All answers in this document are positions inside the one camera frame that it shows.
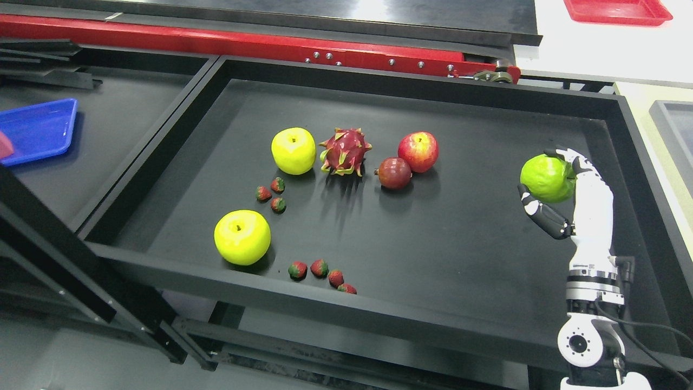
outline white table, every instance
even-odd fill
[[[562,0],[534,0],[539,47],[516,46],[530,76],[693,87],[693,1],[661,0],[674,16],[661,26],[572,20]]]

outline cable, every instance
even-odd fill
[[[616,318],[616,317],[612,316],[611,314],[605,312],[604,309],[602,309],[602,306],[599,304],[599,302],[601,302],[601,301],[602,301],[601,297],[599,297],[597,300],[595,300],[595,307],[597,308],[597,312],[599,312],[599,315],[604,316],[604,317],[618,323],[619,328],[621,328],[621,331],[623,331],[623,333],[626,335],[626,337],[628,337],[628,339],[631,340],[631,342],[633,342],[633,344],[635,344],[640,350],[642,350],[647,356],[649,356],[650,359],[652,359],[655,363],[659,364],[663,369],[669,371],[674,376],[676,376],[678,379],[683,381],[685,383],[686,389],[691,389],[692,383],[688,380],[688,378],[686,378],[681,373],[679,373],[677,370],[674,370],[672,367],[669,367],[664,362],[662,362],[657,357],[655,357],[649,348],[647,348],[643,343],[640,342],[640,340],[638,340],[634,335],[632,335],[630,332],[628,332],[626,330],[625,325],[649,326],[652,328],[674,331],[677,334],[681,333],[684,336],[684,338],[686,338],[689,342],[691,342],[691,339],[686,334],[683,334],[681,331],[674,329],[674,328],[671,328],[671,327],[666,326],[666,325],[659,325],[659,324],[655,324],[655,323],[638,323],[638,322],[626,321],[626,320]]]
[[[614,321],[614,322],[622,323],[622,324],[625,324],[625,325],[630,325],[630,326],[633,326],[633,327],[635,327],[635,326],[640,326],[641,328],[656,328],[656,329],[666,330],[666,331],[668,331],[668,332],[673,332],[673,333],[675,333],[675,334],[681,336],[684,340],[688,341],[688,344],[690,344],[691,347],[693,347],[693,340],[691,340],[691,338],[688,337],[687,334],[685,334],[684,332],[681,332],[680,330],[678,330],[678,329],[676,329],[676,328],[672,328],[671,326],[661,325],[661,324],[659,324],[659,323],[646,323],[646,322],[626,321],[626,320],[624,320],[624,319],[616,318],[616,317],[610,315],[609,313],[605,312],[605,311],[602,309],[602,307],[599,306],[599,301],[601,301],[601,299],[596,300],[596,301],[595,301],[595,305],[597,306],[597,311],[599,312],[599,315],[601,315],[601,316],[604,316],[604,317],[606,317],[606,318],[608,318],[608,319],[610,319],[610,320],[612,320],[612,321]]]

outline red frame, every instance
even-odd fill
[[[280,35],[237,33],[167,26],[145,26],[107,21],[0,14],[0,31],[6,37],[68,38],[78,44],[130,47],[187,53],[267,58],[322,65],[400,71],[430,76],[471,76],[495,70],[494,64],[469,62],[456,51],[421,49]],[[513,82],[520,69],[508,68]]]

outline floor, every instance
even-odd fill
[[[156,350],[79,332],[0,320],[0,389],[176,390],[324,389],[249,368],[204,371],[172,364]]]

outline guava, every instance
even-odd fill
[[[520,183],[529,188],[534,198],[544,203],[560,203],[572,198],[575,173],[560,158],[540,154],[523,165]]]

